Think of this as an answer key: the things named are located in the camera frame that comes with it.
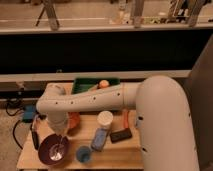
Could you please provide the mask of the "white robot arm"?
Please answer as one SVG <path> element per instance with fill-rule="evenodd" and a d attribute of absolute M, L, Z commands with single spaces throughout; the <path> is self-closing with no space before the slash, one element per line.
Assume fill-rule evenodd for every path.
<path fill-rule="evenodd" d="M 70 95 L 52 84 L 36 108 L 57 134 L 65 132 L 70 112 L 134 110 L 144 171 L 213 171 L 213 42 L 183 85 L 154 75 Z"/>

